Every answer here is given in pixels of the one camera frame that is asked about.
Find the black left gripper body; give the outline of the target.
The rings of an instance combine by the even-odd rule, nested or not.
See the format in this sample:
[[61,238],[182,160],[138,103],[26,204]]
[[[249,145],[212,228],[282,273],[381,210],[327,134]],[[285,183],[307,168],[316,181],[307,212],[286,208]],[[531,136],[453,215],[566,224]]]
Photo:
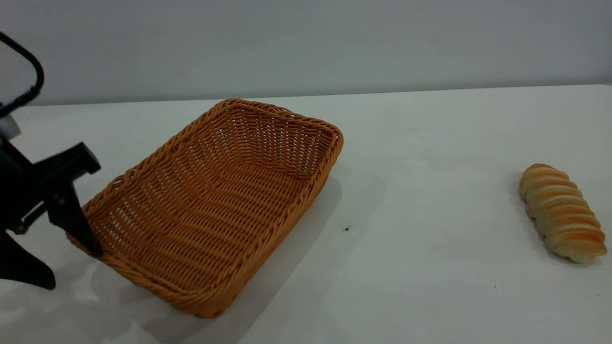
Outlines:
[[32,163],[8,139],[1,139],[0,167],[1,228],[26,232],[47,213],[45,198],[53,190],[98,172],[100,163],[84,143]]

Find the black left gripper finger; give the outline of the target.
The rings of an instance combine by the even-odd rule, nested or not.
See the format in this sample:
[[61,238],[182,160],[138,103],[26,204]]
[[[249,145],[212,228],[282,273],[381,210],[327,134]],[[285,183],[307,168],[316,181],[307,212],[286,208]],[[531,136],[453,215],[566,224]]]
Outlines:
[[0,234],[0,278],[55,289],[54,272],[43,261],[24,250],[6,231]]
[[45,198],[45,205],[53,225],[76,239],[93,256],[103,255],[101,244],[81,209],[74,185],[60,184]]

